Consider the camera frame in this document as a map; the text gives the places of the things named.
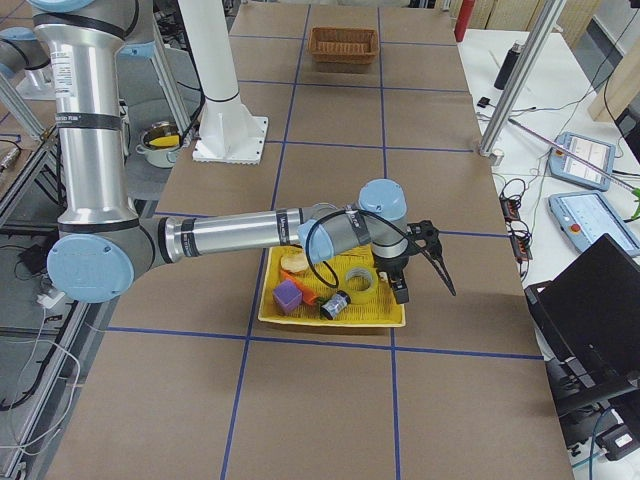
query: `roll of tape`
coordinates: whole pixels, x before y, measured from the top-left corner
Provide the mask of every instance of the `roll of tape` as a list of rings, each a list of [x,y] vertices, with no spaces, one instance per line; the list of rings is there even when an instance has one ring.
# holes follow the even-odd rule
[[[368,286],[364,289],[356,289],[349,285],[349,280],[353,278],[362,278],[368,282]],[[351,268],[344,276],[341,284],[342,290],[351,298],[353,305],[363,305],[370,302],[378,291],[378,274],[371,267],[354,267]]]

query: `purple cube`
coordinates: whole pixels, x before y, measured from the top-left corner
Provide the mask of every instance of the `purple cube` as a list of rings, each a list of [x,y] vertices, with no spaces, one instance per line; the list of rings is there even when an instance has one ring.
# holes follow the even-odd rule
[[[291,280],[285,280],[273,289],[273,299],[289,315],[302,302],[302,292]]]

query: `yellow tray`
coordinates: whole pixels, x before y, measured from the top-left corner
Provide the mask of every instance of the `yellow tray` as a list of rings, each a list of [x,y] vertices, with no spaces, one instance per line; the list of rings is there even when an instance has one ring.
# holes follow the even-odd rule
[[[258,319],[263,322],[280,323],[286,325],[308,325],[314,327],[404,327],[404,305],[398,305],[393,298],[391,287],[385,282],[378,282],[378,291],[374,298],[364,305],[349,305],[336,317],[327,320],[320,315],[318,307],[301,304],[291,314],[284,315],[280,307],[273,300],[273,289],[281,282],[280,259],[287,253],[299,253],[295,247],[274,247],[269,249],[267,272],[262,285],[260,309]],[[373,267],[373,256],[369,247],[358,247],[338,255],[330,260],[329,265],[336,271],[339,278],[356,266]],[[333,281],[327,268],[319,264],[320,274]],[[329,299],[335,290],[323,285],[311,270],[295,275],[304,285],[313,289],[320,297]]]

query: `blue tape line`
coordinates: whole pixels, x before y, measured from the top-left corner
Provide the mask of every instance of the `blue tape line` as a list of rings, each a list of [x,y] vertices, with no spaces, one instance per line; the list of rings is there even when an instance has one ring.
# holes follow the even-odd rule
[[[322,143],[322,142],[298,142],[285,140],[282,143],[286,145],[312,145],[319,147],[344,147],[344,148],[373,148],[375,150],[382,150],[382,147],[379,145],[352,145],[349,143]]]
[[[379,86],[373,85],[343,85],[343,84],[333,84],[333,83],[298,83],[301,87],[330,87],[330,88],[364,88],[369,90],[378,90]]]
[[[437,147],[389,147],[389,150],[409,150],[416,152],[451,152],[451,153],[473,153],[472,148],[437,148]]]
[[[227,333],[190,332],[184,330],[162,330],[156,328],[137,327],[107,327],[107,331],[124,333],[150,333],[153,335],[171,335],[176,337],[219,338],[224,340],[246,340],[247,338],[245,335],[233,335]]]
[[[382,54],[380,54],[380,63],[382,62]],[[435,93],[469,93],[468,90],[450,89],[450,88],[427,88],[427,87],[385,87],[385,86],[373,86],[373,85],[347,85],[347,84],[333,84],[333,83],[306,83],[306,82],[282,82],[275,80],[252,80],[242,79],[238,80],[238,83],[257,83],[266,85],[298,85],[302,87],[328,87],[328,88],[364,88],[369,90],[376,90],[383,88],[384,90],[400,90],[407,92],[435,92]]]
[[[307,24],[309,22],[309,13],[311,12],[311,5],[307,6],[307,15],[304,21],[304,31],[307,30]],[[304,51],[304,42],[301,42],[300,52],[298,54],[298,65],[296,66],[296,76],[294,77],[294,81],[298,81],[298,74],[300,72],[300,63],[302,60],[302,52]],[[291,89],[291,103],[289,105],[289,112],[287,115],[287,123],[285,124],[284,131],[284,140],[287,139],[287,135],[289,134],[289,124],[291,122],[291,111],[293,110],[293,102],[295,99],[296,86],[294,85]],[[282,172],[282,162],[284,160],[284,152],[286,145],[283,145],[282,151],[280,152],[280,162],[278,164],[278,172],[276,174],[275,185],[273,186],[273,196],[271,198],[271,209],[273,209],[276,201],[276,194],[278,192],[278,185],[280,183],[280,174]],[[229,424],[229,432],[227,434],[227,443],[225,446],[224,459],[222,462],[222,468],[220,471],[220,480],[225,480],[227,477],[227,468],[229,466],[229,455],[231,453],[231,447],[233,443],[233,433],[235,430],[236,419],[238,414],[238,405],[240,404],[240,396],[242,394],[242,385],[244,383],[244,373],[247,366],[247,358],[249,356],[249,345],[251,343],[251,333],[253,330],[253,319],[256,316],[256,308],[258,305],[258,292],[260,291],[260,279],[262,278],[262,271],[265,266],[265,258],[266,258],[266,249],[262,250],[262,256],[260,258],[260,268],[258,269],[258,275],[256,277],[256,284],[253,292],[253,304],[251,306],[251,317],[249,319],[249,326],[247,327],[247,340],[244,344],[244,350],[242,352],[242,362],[240,364],[240,374],[238,376],[238,384],[236,386],[236,396],[233,401],[233,410],[231,413],[231,421]]]
[[[431,43],[431,42],[380,42],[389,45],[420,45],[423,47],[457,47],[455,43]]]
[[[465,237],[489,237],[489,238],[509,238],[506,233],[482,233],[482,232],[456,232],[452,230],[440,230],[443,235],[462,235]]]
[[[424,87],[384,87],[385,90],[401,90],[408,92],[437,92],[437,93],[469,93],[469,90]]]
[[[229,34],[229,37],[238,37],[238,38],[255,38],[255,39],[268,39],[268,40],[306,40],[307,36],[305,34],[304,37],[284,37],[284,36],[275,36],[275,35],[240,35],[240,34]],[[386,43],[389,45],[420,45],[424,47],[457,47],[458,45],[455,43],[434,43],[434,42],[388,42],[381,41],[380,43]]]
[[[292,345],[315,345],[318,347],[360,348],[364,350],[385,350],[385,351],[391,350],[391,347],[387,345],[372,345],[368,343],[330,342],[330,341],[322,341],[322,340],[305,340],[305,339],[299,339],[299,338],[252,336],[251,340],[254,342],[288,343]]]
[[[264,252],[260,261],[259,275],[257,282],[259,284],[262,271],[264,269]],[[258,291],[254,294],[254,301],[251,310],[251,320],[249,327],[253,326],[253,319],[255,318],[255,309],[258,301]],[[349,343],[349,342],[325,342],[321,340],[306,340],[299,338],[277,338],[277,337],[264,337],[254,336],[248,331],[247,335],[234,335],[227,333],[208,333],[208,332],[192,332],[184,330],[161,330],[154,328],[138,328],[138,327],[108,327],[110,332],[122,332],[122,333],[144,333],[151,335],[169,335],[177,337],[204,337],[204,338],[217,338],[221,340],[251,340],[255,342],[270,342],[270,343],[291,343],[296,345],[315,345],[319,347],[340,347],[340,348],[356,348],[365,350],[395,350],[397,352],[410,352],[410,353],[428,353],[435,355],[454,355],[454,356],[466,356],[466,357],[490,357],[490,358],[511,358],[516,360],[544,360],[541,355],[528,355],[521,353],[500,353],[500,352],[476,352],[472,350],[447,350],[440,348],[422,348],[422,347],[402,347],[395,344],[389,345],[373,345],[369,343]]]
[[[260,257],[260,267],[258,268],[258,277],[256,278],[256,285],[253,292],[253,303],[251,305],[251,316],[249,317],[249,325],[247,326],[247,335],[244,342],[244,349],[242,350],[242,361],[240,362],[240,373],[238,374],[238,383],[236,385],[236,394],[233,399],[233,408],[231,410],[231,419],[229,420],[229,431],[227,433],[227,443],[224,449],[224,457],[222,460],[222,467],[220,469],[220,480],[225,480],[227,477],[227,468],[229,466],[229,455],[231,454],[231,447],[233,444],[233,433],[235,431],[236,419],[238,418],[238,406],[240,405],[240,397],[242,395],[242,385],[244,384],[244,373],[247,368],[247,358],[249,357],[249,344],[251,343],[251,332],[253,331],[253,319],[256,316],[256,309],[258,307],[258,292],[260,291],[260,279],[262,278],[262,271],[265,266],[266,250],[262,251]]]
[[[376,9],[378,15],[378,31],[382,32],[382,22],[380,20],[380,8]],[[384,74],[382,69],[382,49],[380,49],[379,57],[379,69],[380,69],[380,124],[382,126],[382,169],[384,178],[387,178],[387,131],[385,129],[385,115],[384,115]]]
[[[395,446],[396,480],[401,480],[402,456],[400,455],[400,405],[398,402],[398,364],[396,361],[396,334],[393,329],[391,330],[391,386],[393,393],[393,440]]]
[[[382,20],[380,15],[380,7],[376,9],[378,16],[378,32],[382,32]],[[382,160],[384,169],[384,178],[387,178],[387,132],[385,129],[384,115],[384,70],[382,66],[383,49],[380,49],[380,123],[382,126]],[[394,460],[396,469],[396,480],[402,480],[402,456],[400,455],[400,413],[398,405],[398,367],[396,362],[396,332],[391,329],[389,332],[389,341],[391,348],[391,392],[393,400],[393,446]]]
[[[433,353],[436,355],[454,355],[458,357],[488,357],[488,358],[509,358],[513,360],[542,360],[542,355],[527,355],[524,353],[499,353],[499,352],[474,352],[467,350],[444,350],[440,348],[420,348],[420,347],[395,347],[397,352],[412,353]]]
[[[272,35],[238,35],[238,34],[229,34],[231,38],[259,38],[259,39],[267,39],[267,40],[304,40],[302,37],[279,37]]]
[[[267,85],[293,85],[293,82],[278,82],[276,80],[238,80],[238,83],[258,83]]]
[[[304,21],[304,31],[307,30],[309,23],[309,12],[311,11],[311,5],[307,6],[307,16]],[[284,165],[284,154],[287,150],[287,138],[289,137],[289,127],[291,126],[291,115],[293,114],[293,105],[296,99],[296,87],[298,85],[298,76],[300,75],[300,65],[302,63],[302,54],[304,52],[304,42],[300,43],[300,50],[298,51],[298,62],[296,64],[296,75],[293,77],[293,88],[291,89],[291,100],[289,102],[289,110],[287,112],[287,121],[284,125],[284,134],[282,142],[282,150],[280,150],[280,160],[278,161],[278,171],[276,172],[276,183],[273,187],[273,195],[271,196],[271,208],[276,204],[276,198],[278,196],[278,187],[280,186],[280,176],[282,174],[282,167]]]

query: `power strip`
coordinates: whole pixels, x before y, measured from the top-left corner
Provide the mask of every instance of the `power strip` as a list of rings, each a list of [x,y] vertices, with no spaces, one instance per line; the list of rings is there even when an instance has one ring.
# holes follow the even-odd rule
[[[509,242],[511,242],[511,249],[513,250],[513,255],[516,257],[516,262],[522,263],[533,260],[528,245],[521,238],[518,238],[515,233],[509,234]]]
[[[500,200],[500,208],[502,209],[502,215],[504,216],[505,222],[509,223],[520,220],[520,212],[518,212],[515,200],[510,200],[508,198]]]

